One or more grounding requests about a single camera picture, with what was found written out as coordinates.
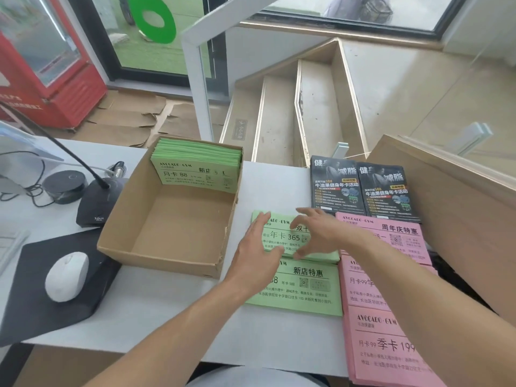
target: black mouse pad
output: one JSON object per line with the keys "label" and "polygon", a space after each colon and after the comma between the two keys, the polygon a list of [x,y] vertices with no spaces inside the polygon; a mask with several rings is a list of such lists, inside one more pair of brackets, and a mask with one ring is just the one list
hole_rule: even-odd
{"label": "black mouse pad", "polygon": [[[74,325],[94,314],[121,264],[97,251],[101,228],[24,245],[0,328],[0,347]],[[45,279],[54,263],[81,251],[89,258],[82,291],[64,303],[51,300]]]}

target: beverage cooler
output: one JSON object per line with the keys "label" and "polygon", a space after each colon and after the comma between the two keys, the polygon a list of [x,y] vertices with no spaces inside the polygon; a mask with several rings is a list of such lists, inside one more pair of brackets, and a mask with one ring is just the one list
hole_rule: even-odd
{"label": "beverage cooler", "polygon": [[0,101],[42,126],[78,126],[106,93],[58,0],[0,0],[0,54]]}

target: left hand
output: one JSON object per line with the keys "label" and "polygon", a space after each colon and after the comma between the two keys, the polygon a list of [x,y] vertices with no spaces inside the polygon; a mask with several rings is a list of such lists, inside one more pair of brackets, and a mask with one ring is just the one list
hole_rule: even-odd
{"label": "left hand", "polygon": [[270,212],[260,213],[251,223],[238,244],[224,281],[233,283],[246,299],[262,291],[274,278],[280,266],[283,246],[274,247],[270,252],[263,248],[261,235],[263,227],[270,219]]}

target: white mouse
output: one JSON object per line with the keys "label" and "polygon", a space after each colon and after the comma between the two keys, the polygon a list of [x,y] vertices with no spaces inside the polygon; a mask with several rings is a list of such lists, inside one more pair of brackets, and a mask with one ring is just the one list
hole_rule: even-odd
{"label": "white mouse", "polygon": [[48,297],[60,303],[74,299],[84,286],[88,266],[88,256],[83,252],[73,252],[57,260],[45,279]]}

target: green circle logo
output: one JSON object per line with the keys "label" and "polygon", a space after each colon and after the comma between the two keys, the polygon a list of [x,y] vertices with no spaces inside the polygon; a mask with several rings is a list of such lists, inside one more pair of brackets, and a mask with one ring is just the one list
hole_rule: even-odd
{"label": "green circle logo", "polygon": [[[163,0],[128,0],[132,18],[138,28],[156,43],[172,43],[176,37],[174,17]],[[163,19],[163,27],[156,27],[144,19],[144,12],[156,12]]]}

